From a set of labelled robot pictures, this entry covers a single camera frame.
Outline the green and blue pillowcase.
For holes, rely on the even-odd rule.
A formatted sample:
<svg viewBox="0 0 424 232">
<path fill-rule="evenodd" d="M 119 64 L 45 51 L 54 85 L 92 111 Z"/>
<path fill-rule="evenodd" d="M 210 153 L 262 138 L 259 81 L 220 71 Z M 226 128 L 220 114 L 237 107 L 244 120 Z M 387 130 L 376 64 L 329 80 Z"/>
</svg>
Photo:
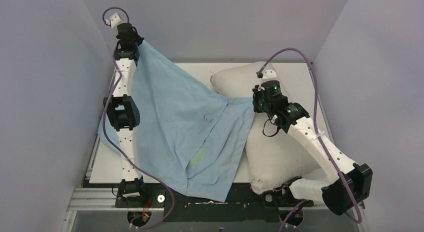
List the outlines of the green and blue pillowcase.
<svg viewBox="0 0 424 232">
<path fill-rule="evenodd" d="M 226 97 L 178 67 L 147 42 L 131 96 L 140 112 L 139 167 L 188 197 L 224 202 L 254 120 L 248 97 Z"/>
</svg>

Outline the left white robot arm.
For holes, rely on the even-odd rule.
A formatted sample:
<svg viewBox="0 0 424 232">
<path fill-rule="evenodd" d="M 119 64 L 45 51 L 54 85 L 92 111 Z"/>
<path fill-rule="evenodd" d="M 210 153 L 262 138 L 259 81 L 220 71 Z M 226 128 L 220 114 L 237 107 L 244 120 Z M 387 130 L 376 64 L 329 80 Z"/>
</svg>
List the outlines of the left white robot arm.
<svg viewBox="0 0 424 232">
<path fill-rule="evenodd" d="M 136 168 L 136 127 L 140 124 L 140 112 L 131 96 L 133 76 L 136 72 L 143 38 L 129 22 L 113 25 L 117 44 L 113 53 L 115 78 L 109 97 L 104 98 L 106 116 L 116 131 L 122 159 L 121 181 L 117 189 L 116 207 L 141 208 L 149 203 L 143 174 Z"/>
</svg>

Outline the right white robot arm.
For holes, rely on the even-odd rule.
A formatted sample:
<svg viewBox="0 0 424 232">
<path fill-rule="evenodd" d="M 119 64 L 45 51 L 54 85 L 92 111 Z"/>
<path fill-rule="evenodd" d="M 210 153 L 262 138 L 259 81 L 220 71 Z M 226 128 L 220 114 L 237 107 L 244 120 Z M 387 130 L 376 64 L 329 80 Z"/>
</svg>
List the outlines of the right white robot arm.
<svg viewBox="0 0 424 232">
<path fill-rule="evenodd" d="M 357 209 L 369 197 L 372 169 L 346 156 L 322 131 L 315 129 L 309 113 L 282 94 L 278 80 L 255 85 L 252 92 L 254 111 L 265 113 L 278 132 L 284 131 L 300 143 L 325 174 L 320 179 L 296 176 L 288 180 L 282 186 L 282 201 L 289 206 L 299 200 L 323 203 L 338 216 Z"/>
</svg>

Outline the white pillow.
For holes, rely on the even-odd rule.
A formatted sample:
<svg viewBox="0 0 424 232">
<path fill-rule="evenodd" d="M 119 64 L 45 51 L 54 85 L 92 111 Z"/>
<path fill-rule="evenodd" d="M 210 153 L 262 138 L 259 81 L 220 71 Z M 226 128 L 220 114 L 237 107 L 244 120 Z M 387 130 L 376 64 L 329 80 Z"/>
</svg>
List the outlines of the white pillow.
<svg viewBox="0 0 424 232">
<path fill-rule="evenodd" d="M 251 103 L 252 89 L 260 83 L 256 72 L 264 62 L 230 63 L 210 77 L 213 88 L 228 98 L 247 98 Z M 281 92 L 290 102 L 299 103 L 312 116 L 314 86 L 306 63 L 270 63 L 267 68 L 276 72 Z M 249 165 L 250 184 L 260 195 L 280 187 L 284 182 L 301 176 L 308 180 L 325 180 L 319 164 L 294 138 L 267 121 L 264 113 L 254 116 L 245 150 Z"/>
</svg>

